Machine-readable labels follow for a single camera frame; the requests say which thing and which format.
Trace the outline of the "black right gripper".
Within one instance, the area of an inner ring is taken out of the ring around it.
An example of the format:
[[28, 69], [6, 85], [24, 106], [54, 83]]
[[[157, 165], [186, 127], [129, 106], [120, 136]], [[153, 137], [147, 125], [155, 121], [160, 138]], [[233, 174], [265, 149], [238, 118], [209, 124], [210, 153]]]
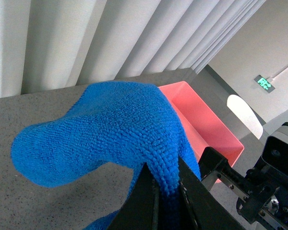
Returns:
[[220, 180], [237, 195], [237, 213], [248, 223], [257, 221], [267, 230], [288, 230], [287, 175], [259, 159], [242, 176], [212, 147], [204, 149], [199, 166], [207, 190]]

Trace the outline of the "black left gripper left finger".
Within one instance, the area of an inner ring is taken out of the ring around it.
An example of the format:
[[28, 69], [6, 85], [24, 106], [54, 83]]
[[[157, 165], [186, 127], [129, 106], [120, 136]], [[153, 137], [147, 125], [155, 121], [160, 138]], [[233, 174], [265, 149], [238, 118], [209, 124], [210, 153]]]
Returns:
[[117, 213], [109, 230], [157, 230], [159, 219], [158, 182], [145, 164], [137, 182]]

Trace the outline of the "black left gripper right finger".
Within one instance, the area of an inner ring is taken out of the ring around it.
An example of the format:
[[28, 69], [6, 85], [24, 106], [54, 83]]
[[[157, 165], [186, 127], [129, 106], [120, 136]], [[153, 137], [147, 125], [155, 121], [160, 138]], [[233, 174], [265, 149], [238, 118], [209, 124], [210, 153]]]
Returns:
[[243, 230], [179, 158], [180, 228], [182, 230]]

